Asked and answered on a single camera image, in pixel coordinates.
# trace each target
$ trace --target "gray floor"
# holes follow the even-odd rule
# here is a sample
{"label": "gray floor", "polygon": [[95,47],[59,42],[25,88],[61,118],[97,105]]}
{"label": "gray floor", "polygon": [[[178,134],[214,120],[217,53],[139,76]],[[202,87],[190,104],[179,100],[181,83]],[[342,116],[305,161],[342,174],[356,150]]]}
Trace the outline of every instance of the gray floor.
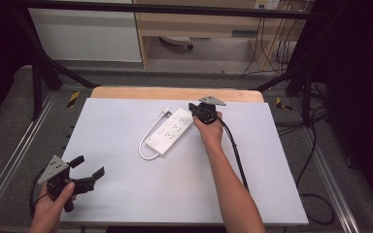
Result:
{"label": "gray floor", "polygon": [[[264,83],[277,74],[254,74],[240,77],[252,58],[248,43],[196,39],[193,50],[166,45],[158,39],[153,40],[150,67],[146,69],[120,69],[120,71],[78,71],[86,79],[103,85],[143,85],[143,86],[181,86],[248,89]],[[256,71],[253,64],[251,71]],[[38,131],[33,143],[20,163],[7,191],[0,201],[0,226],[28,227],[30,217],[27,209],[29,186],[38,170],[46,166],[54,154],[61,155],[68,143],[67,135],[79,117],[84,100],[90,89],[82,89],[73,109],[66,108],[74,82],[64,79],[65,89],[56,94],[51,110]],[[289,104],[282,82],[263,93],[270,104],[276,121],[296,121],[293,111],[276,108],[276,97]],[[32,116],[31,76],[28,70],[17,73],[16,81],[6,101],[0,108],[0,172],[4,169],[17,143],[26,131]],[[362,232],[373,232],[373,193],[359,170],[347,167],[345,155],[338,145],[330,122],[317,124],[318,141],[325,159],[334,173],[336,181],[356,218]],[[292,174],[297,177],[310,147],[301,130],[281,137]],[[312,162],[300,185],[300,192],[313,192],[328,198],[317,167]],[[328,219],[328,209],[321,202],[307,200],[304,207],[308,214],[319,219]],[[281,227],[269,227],[270,232],[281,232]],[[343,232],[338,219],[322,226],[314,222],[307,226],[290,227],[289,232]]]}

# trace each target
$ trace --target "white tabletop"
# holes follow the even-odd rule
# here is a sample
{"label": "white tabletop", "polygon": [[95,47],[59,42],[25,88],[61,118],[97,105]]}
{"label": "white tabletop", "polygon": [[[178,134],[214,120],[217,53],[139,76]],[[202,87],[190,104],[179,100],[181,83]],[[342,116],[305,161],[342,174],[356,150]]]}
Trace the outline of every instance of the white tabletop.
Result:
{"label": "white tabletop", "polygon": [[[85,157],[83,164],[71,170],[72,178],[90,177],[102,166],[105,176],[94,191],[78,196],[75,210],[63,213],[61,221],[108,225],[222,223],[209,161],[193,125],[164,157],[146,161],[138,155],[140,140],[162,109],[187,110],[187,103],[87,99],[62,159],[68,162],[79,155]],[[227,102],[218,111],[223,112],[238,145],[250,192],[264,223],[307,224],[268,105]],[[222,146],[240,177],[226,134]],[[147,146],[143,152],[153,155]]]}

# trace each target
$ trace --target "white cabinet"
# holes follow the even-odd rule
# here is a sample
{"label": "white cabinet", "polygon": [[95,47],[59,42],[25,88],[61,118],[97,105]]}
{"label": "white cabinet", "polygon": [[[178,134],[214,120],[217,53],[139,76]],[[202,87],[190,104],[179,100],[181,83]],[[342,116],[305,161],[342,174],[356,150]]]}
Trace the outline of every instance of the white cabinet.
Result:
{"label": "white cabinet", "polygon": [[[130,0],[91,2],[132,3]],[[141,62],[133,13],[29,11],[44,50],[55,60]]]}

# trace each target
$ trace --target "person's right hand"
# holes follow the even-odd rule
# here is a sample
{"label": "person's right hand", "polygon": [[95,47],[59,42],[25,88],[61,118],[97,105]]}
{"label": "person's right hand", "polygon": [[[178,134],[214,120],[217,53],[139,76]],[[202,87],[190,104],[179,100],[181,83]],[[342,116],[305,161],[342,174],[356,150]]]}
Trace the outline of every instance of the person's right hand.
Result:
{"label": "person's right hand", "polygon": [[[217,112],[217,114],[219,118],[222,118],[221,112]],[[220,147],[223,129],[219,120],[216,120],[212,124],[204,124],[198,117],[194,116],[193,124],[198,128],[199,133],[201,134],[202,143],[206,148]]]}
{"label": "person's right hand", "polygon": [[56,232],[63,206],[72,196],[74,188],[74,183],[68,183],[56,200],[52,201],[48,196],[47,183],[44,183],[40,194],[43,198],[36,204],[35,215],[29,233]]}

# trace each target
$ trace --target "power strip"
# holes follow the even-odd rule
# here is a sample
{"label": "power strip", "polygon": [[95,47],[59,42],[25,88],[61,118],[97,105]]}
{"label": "power strip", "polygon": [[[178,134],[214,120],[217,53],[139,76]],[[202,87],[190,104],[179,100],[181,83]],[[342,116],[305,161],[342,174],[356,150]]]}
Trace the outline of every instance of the power strip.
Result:
{"label": "power strip", "polygon": [[158,153],[164,154],[184,134],[192,122],[192,113],[180,108],[156,129],[147,139],[146,144]]}

